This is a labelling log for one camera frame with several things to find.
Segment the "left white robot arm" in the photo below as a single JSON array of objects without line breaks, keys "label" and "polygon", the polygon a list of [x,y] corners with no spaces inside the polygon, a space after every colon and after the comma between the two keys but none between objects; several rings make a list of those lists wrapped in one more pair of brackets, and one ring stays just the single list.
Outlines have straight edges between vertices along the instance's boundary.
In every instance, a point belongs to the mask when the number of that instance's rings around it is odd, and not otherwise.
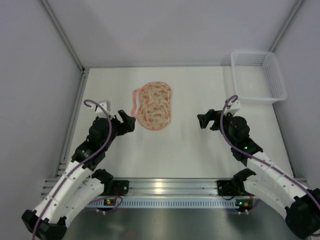
[{"label": "left white robot arm", "polygon": [[123,110],[116,116],[96,117],[88,136],[75,150],[64,173],[33,210],[22,214],[32,239],[61,240],[73,219],[96,197],[116,194],[114,177],[97,166],[116,137],[131,133],[136,119]]}]

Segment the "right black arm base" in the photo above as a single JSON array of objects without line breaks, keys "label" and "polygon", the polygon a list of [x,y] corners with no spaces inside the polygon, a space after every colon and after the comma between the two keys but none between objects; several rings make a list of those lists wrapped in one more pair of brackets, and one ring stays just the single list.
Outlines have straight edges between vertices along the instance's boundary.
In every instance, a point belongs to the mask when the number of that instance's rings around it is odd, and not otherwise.
[{"label": "right black arm base", "polygon": [[219,196],[241,196],[244,194],[244,189],[242,184],[234,179],[230,180],[218,180],[217,182],[217,190]]}]

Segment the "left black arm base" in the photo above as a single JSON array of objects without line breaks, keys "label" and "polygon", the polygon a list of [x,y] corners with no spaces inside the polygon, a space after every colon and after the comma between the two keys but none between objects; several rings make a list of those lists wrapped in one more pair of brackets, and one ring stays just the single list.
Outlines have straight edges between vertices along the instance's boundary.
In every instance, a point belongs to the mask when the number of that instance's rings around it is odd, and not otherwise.
[{"label": "left black arm base", "polygon": [[107,196],[125,196],[129,192],[128,180],[112,180],[106,189]]}]

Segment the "peach floral mesh laundry bag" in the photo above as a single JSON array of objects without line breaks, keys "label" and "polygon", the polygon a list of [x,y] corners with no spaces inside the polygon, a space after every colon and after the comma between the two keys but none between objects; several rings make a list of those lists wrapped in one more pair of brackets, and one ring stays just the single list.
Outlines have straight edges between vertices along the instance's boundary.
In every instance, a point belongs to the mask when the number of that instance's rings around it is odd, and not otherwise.
[{"label": "peach floral mesh laundry bag", "polygon": [[159,131],[171,121],[171,87],[162,81],[146,83],[132,93],[131,115],[142,127]]}]

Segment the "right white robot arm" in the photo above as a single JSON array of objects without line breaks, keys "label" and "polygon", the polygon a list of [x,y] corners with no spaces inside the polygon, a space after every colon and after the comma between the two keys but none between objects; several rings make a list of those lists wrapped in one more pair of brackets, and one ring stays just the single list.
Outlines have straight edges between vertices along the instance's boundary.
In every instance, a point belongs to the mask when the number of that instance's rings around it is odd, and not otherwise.
[{"label": "right white robot arm", "polygon": [[250,127],[241,116],[210,109],[198,114],[199,125],[225,134],[233,157],[245,168],[231,180],[220,180],[220,196],[253,195],[265,202],[285,220],[291,232],[306,239],[320,231],[320,190],[310,189],[279,169],[263,149],[250,138]]}]

